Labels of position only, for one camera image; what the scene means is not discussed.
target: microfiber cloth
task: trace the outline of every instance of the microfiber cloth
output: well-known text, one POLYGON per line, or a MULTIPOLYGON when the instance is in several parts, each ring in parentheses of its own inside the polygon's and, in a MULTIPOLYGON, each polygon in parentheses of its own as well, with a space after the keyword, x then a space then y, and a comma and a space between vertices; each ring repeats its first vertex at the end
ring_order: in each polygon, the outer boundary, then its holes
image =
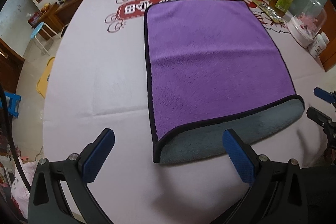
POLYGON ((155 4, 144 28, 154 162, 219 155, 228 128, 253 143, 302 115, 303 99, 278 48, 244 1, 155 4), (238 119, 239 130, 226 124, 238 119))

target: metal screw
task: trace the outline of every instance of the metal screw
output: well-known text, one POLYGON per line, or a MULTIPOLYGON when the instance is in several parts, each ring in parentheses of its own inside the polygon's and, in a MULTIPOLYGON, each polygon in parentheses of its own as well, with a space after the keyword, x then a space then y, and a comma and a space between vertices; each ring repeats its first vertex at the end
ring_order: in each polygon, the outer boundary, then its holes
POLYGON ((259 160, 261 161, 268 161, 268 158, 266 155, 259 155, 259 160))
POLYGON ((69 160, 76 160, 78 158, 78 154, 73 153, 69 156, 69 160))
POLYGON ((291 159, 291 164, 292 164, 292 165, 298 165, 299 163, 297 162, 296 159, 291 159))
POLYGON ((46 158, 42 158, 42 159, 40 159, 39 160, 39 164, 45 164, 45 162, 47 161, 47 159, 46 158))

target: black towel border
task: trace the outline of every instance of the black towel border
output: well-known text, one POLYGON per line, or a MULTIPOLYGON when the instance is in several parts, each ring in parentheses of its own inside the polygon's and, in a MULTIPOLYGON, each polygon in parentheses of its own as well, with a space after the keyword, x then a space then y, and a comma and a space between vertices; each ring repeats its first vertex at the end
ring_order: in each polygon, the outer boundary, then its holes
MULTIPOLYGON (((263 24, 255 17, 255 15, 250 10, 250 8, 248 7, 248 5, 245 1, 243 1, 243 0, 224 0, 224 1, 242 1, 242 2, 244 2, 246 4, 246 7, 248 8, 248 10, 252 13, 255 20, 257 20, 259 22, 259 24, 262 25, 265 32, 268 34, 268 36, 270 37, 270 39, 274 43, 274 40, 272 39, 271 35, 267 32, 267 30, 265 29, 263 24)), ((145 13, 144 13, 144 20, 143 20, 144 21, 145 61, 146 61, 146 72, 147 72, 147 100, 148 100, 149 121, 150 121, 152 142, 153 142, 153 162, 154 163, 160 163, 160 157, 161 157, 161 152, 162 152, 163 147, 169 141, 171 141, 175 136, 177 136, 178 134, 180 134, 182 132, 185 132, 185 131, 188 131, 188 130, 191 130, 191 129, 195 129, 195 128, 199 128, 199 127, 210 126, 210 125, 213 125, 213 124, 218 124, 218 123, 222 123, 222 122, 229 122, 229 121, 232 121, 232 120, 236 120, 236 119, 246 117, 246 116, 252 115, 254 113, 269 109, 271 107, 275 107, 277 105, 280 105, 284 102, 287 102, 287 101, 293 100, 293 99, 299 99, 302 102, 303 107, 305 108, 305 102, 300 95, 296 94, 296 90, 295 90, 295 87, 294 87, 294 84, 293 84, 291 74, 288 70, 288 67, 287 67, 287 65, 286 65, 286 63, 285 63, 285 61, 282 57, 282 54, 281 54, 278 46, 274 43, 274 45, 278 49, 278 52, 281 56, 281 59, 282 59, 284 65, 287 69, 287 72, 288 72, 289 78, 291 79, 292 86, 293 86, 295 94, 284 97, 284 98, 282 98, 280 100, 277 100, 275 102, 272 102, 268 105, 257 107, 257 108, 254 108, 254 109, 251 109, 251 110, 248 110, 248 111, 245 111, 245 112, 240 112, 240 113, 237 113, 237 114, 224 116, 224 117, 213 118, 213 119, 208 119, 208 120, 186 123, 186 124, 177 126, 177 127, 173 128, 172 130, 168 131, 160 140, 158 140, 158 136, 157 136, 157 133, 156 133, 156 126, 155 126, 154 108, 153 108, 152 69, 151 69, 151 61, 150 61, 149 45, 148 45, 147 13, 148 13, 148 11, 151 7, 153 7, 155 5, 158 5, 158 4, 165 4, 165 3, 167 3, 167 2, 155 3, 155 4, 147 7, 146 10, 145 10, 145 13)))

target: white tablecloth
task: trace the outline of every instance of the white tablecloth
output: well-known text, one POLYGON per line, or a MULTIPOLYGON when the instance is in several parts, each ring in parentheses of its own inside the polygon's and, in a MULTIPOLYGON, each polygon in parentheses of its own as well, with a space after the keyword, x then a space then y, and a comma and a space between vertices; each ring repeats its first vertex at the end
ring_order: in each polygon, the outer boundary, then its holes
MULTIPOLYGON (((152 162, 147 108, 143 12, 166 0, 84 0, 61 42, 44 108, 43 143, 50 161, 65 160, 104 128, 116 142, 92 194, 114 223, 209 223, 246 191, 227 155, 167 167, 152 162)), ((263 22, 288 66, 306 108, 333 107, 313 95, 325 74, 285 26, 263 22)), ((321 127, 305 114, 282 132, 253 145, 258 154, 308 166, 325 149, 321 127)), ((73 201, 69 204, 77 211, 73 201)))

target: blue gripper pad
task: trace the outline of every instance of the blue gripper pad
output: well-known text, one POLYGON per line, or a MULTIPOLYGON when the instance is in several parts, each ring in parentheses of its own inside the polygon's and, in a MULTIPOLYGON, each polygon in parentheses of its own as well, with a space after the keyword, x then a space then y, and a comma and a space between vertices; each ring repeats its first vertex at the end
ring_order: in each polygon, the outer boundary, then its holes
POLYGON ((315 88, 314 94, 316 97, 321 98, 322 100, 328 102, 329 104, 333 104, 336 102, 336 98, 332 93, 329 93, 321 88, 315 88))
POLYGON ((78 162, 78 167, 82 172, 83 183, 87 184, 95 180, 114 143, 114 132, 109 128, 105 128, 93 143, 84 148, 80 154, 81 159, 78 162))
POLYGON ((253 185, 255 180, 254 165, 245 154, 239 143, 231 135, 229 130, 225 130, 223 133, 223 146, 228 153, 233 165, 235 166, 241 180, 253 185))

